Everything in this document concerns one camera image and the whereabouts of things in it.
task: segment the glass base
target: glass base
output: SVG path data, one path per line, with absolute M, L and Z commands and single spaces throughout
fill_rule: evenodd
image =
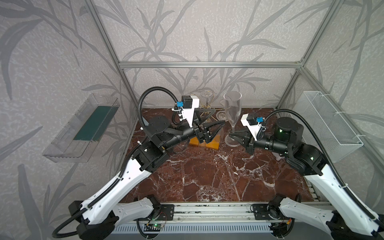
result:
M 225 115 L 225 111 L 218 111 L 216 114 L 217 120 L 225 120 L 227 121 L 227 116 Z
M 225 137 L 225 143 L 230 147 L 240 146 L 240 143 L 229 136 L 229 134 Z

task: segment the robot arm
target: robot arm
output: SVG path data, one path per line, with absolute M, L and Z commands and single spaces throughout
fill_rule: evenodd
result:
M 275 112 L 279 111 L 289 111 L 299 116 L 292 110 L 280 109 Z M 338 181 L 334 173 L 336 170 L 332 170 L 332 162 L 324 155 L 325 149 L 321 152 L 316 147 L 301 142 L 304 129 L 301 124 L 293 118 L 279 118 L 273 134 L 265 134 L 264 120 L 254 114 L 243 115 L 241 122 L 247 129 L 230 133 L 230 136 L 245 147 L 249 154 L 253 154 L 255 148 L 263 148 L 284 156 L 293 169 L 324 194 L 336 211 L 315 209 L 286 197 L 282 197 L 277 203 L 275 201 L 275 209 L 278 208 L 286 217 L 300 219 L 322 229 L 334 239 L 382 239 L 378 232 L 384 230 L 381 222 L 384 216 L 368 208 L 347 184 Z
M 165 88 L 148 89 L 139 100 L 139 118 L 142 118 L 141 103 L 144 97 L 154 90 L 164 91 L 174 100 L 176 99 Z M 161 204 L 153 196 L 129 204 L 117 204 L 170 157 L 174 146 L 193 137 L 197 137 L 200 143 L 203 141 L 209 143 L 225 124 L 225 121 L 203 123 L 215 112 L 215 109 L 197 109 L 199 99 L 196 96 L 182 96 L 181 102 L 176 100 L 175 102 L 175 108 L 172 109 L 174 111 L 172 121 L 177 126 L 172 126 L 170 121 L 162 115 L 150 119 L 147 126 L 144 125 L 143 119 L 139 119 L 142 130 L 147 135 L 146 139 L 139 142 L 139 145 L 126 156 L 120 172 L 103 188 L 90 198 L 84 201 L 74 201 L 69 206 L 71 217 L 53 231 L 52 237 L 63 238 L 79 235 L 83 240 L 102 240 L 113 231 L 117 224 L 138 218 L 156 219 L 159 217 Z M 201 117 L 201 113 L 207 111 L 210 114 Z M 174 120 L 176 113 L 179 114 L 180 122 Z M 58 233 L 73 220 L 80 223 L 75 232 Z

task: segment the white wire mesh basket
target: white wire mesh basket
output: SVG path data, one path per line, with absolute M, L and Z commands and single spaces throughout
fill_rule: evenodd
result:
M 359 136 L 321 92 L 304 91 L 293 111 L 307 120 L 333 162 L 340 161 L 363 146 Z M 297 117 L 291 117 L 302 124 Z M 304 127 L 303 141 L 319 147 L 306 127 Z

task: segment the wine glass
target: wine glass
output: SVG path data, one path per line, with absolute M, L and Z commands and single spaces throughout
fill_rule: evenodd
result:
M 200 95 L 203 97 L 203 99 L 205 98 L 205 104 L 202 103 L 202 106 L 201 108 L 204 108 L 204 109 L 210 109 L 211 108 L 211 102 L 212 102 L 212 99 L 214 98 L 215 94 L 211 91 L 211 90 L 203 90 Z M 206 113 L 202 113 L 200 115 L 200 117 L 204 117 L 204 116 L 207 116 L 209 113 L 206 112 Z M 207 120 L 204 121 L 204 123 L 206 122 L 211 122 L 211 119 L 208 118 Z
M 225 115 L 232 126 L 232 132 L 235 132 L 235 125 L 240 118 L 241 96 L 241 93 L 235 91 L 224 94 Z M 225 137 L 225 143 L 230 147 L 237 147 L 240 145 L 240 143 L 231 138 L 229 134 Z
M 221 106 L 225 106 L 225 103 L 224 103 L 224 99 L 221 99 L 220 100 L 220 104 L 221 104 Z M 221 110 L 221 111 L 218 111 L 217 113 L 216 113 L 216 118 L 217 118 L 217 120 L 225 120 L 226 122 L 228 122 L 228 119 L 227 119 L 227 116 L 225 115 L 225 111 L 224 110 Z

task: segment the orange block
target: orange block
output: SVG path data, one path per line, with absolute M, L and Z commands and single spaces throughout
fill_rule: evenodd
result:
M 220 135 L 216 135 L 215 138 L 210 143 L 205 143 L 205 141 L 203 143 L 199 143 L 199 141 L 197 140 L 197 137 L 194 137 L 191 140 L 189 140 L 189 144 L 194 146 L 207 147 L 214 150 L 218 150 L 218 146 L 220 144 Z

